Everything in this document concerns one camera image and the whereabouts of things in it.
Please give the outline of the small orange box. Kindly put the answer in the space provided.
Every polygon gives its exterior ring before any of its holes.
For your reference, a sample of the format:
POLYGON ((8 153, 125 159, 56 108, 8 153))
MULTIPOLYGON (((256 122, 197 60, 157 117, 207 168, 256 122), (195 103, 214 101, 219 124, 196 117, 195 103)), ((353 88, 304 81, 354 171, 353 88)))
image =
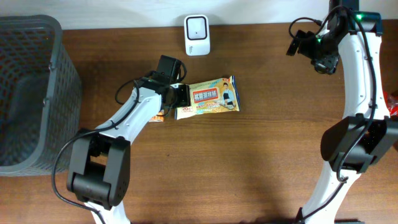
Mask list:
POLYGON ((150 123, 162 123, 164 122, 164 110, 158 112, 155 116, 151 117, 149 120, 150 123))

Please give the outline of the cream yellow chip bag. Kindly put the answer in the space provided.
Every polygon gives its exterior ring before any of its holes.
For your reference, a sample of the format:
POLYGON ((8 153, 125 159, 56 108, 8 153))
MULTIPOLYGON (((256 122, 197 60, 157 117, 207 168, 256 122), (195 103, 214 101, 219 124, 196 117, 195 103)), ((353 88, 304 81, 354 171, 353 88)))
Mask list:
POLYGON ((190 105, 180 106, 175 110, 176 120, 201 114, 240 111, 240 99, 234 75, 189 84, 188 87, 190 105))

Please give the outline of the red snack bag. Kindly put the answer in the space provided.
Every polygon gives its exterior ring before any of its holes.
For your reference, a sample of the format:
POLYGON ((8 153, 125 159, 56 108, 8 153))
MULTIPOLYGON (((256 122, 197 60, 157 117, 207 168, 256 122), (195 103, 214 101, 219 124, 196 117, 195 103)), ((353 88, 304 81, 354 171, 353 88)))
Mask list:
POLYGON ((397 96, 393 96, 386 91, 383 94, 390 116, 397 116, 397 96))

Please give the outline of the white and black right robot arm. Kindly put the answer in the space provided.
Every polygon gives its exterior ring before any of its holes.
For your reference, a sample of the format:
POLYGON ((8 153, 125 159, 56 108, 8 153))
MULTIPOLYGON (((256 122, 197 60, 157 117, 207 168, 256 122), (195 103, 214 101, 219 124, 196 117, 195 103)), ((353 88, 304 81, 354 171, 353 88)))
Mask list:
POLYGON ((322 136, 323 168, 296 223, 334 223, 350 187, 397 141, 397 119, 391 116, 382 91, 381 15, 361 11, 357 1, 331 0, 328 14, 318 25, 316 32, 292 34, 287 55, 304 55, 318 73, 327 75, 341 63, 345 108, 342 120, 322 136))

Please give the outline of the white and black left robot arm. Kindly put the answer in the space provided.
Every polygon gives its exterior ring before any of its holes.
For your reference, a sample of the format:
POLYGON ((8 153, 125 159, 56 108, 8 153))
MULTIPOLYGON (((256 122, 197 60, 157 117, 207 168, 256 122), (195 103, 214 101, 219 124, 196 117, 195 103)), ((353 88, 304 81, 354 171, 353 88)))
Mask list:
POLYGON ((186 106, 187 69, 182 61, 163 55, 157 69, 138 80, 129 99, 96 129, 82 130, 68 142, 72 154, 67 189, 74 205, 88 210, 96 223, 129 223, 123 198, 131 169, 131 144, 162 109, 186 106))

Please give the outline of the white barcode scanner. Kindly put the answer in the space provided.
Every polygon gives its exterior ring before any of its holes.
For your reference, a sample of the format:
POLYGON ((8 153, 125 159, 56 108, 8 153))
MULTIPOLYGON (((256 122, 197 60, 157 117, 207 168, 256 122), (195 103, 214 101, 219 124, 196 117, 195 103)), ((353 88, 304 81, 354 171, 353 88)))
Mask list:
POLYGON ((184 19, 185 51, 188 56, 210 53, 210 24, 203 14, 189 15, 184 19))

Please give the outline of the grey plastic mesh basket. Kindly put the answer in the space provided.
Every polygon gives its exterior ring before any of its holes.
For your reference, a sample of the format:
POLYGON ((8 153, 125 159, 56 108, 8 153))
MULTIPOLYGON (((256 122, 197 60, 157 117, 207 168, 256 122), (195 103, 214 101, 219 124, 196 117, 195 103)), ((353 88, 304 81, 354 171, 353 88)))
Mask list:
POLYGON ((46 15, 1 18, 1 175, 49 175, 78 129, 81 79, 60 23, 46 15))

